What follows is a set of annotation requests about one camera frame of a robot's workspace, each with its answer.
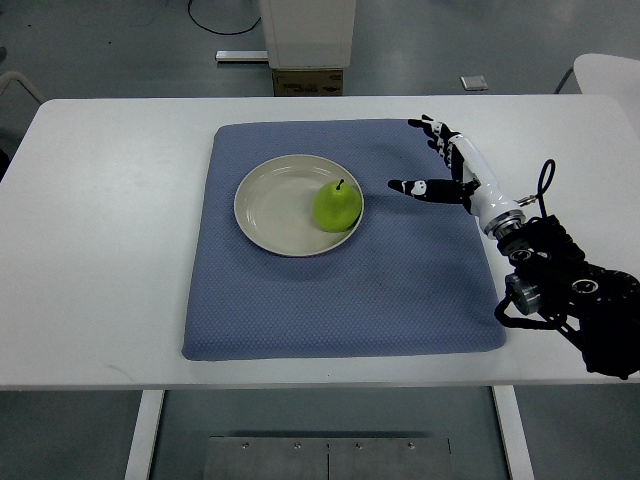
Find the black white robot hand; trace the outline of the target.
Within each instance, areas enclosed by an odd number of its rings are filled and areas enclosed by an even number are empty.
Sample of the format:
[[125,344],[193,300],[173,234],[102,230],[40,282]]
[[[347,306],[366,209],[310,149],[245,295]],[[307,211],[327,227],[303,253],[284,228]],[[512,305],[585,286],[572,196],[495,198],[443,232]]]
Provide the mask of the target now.
[[503,194],[487,161],[467,137],[427,115],[408,124],[424,132],[427,145],[444,160],[451,178],[390,180],[389,188],[419,201],[460,204],[495,240],[523,227],[522,208]]

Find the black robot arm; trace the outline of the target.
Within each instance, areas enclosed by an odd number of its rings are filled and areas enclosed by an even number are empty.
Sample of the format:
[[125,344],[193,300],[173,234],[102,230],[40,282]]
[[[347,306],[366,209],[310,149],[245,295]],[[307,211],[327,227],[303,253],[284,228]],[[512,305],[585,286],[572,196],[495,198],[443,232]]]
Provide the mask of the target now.
[[514,272],[494,315],[509,328],[555,330],[581,352],[588,372],[626,380],[639,371],[639,280],[588,263],[547,213],[544,193],[555,167],[547,160],[538,178],[540,215],[496,233]]

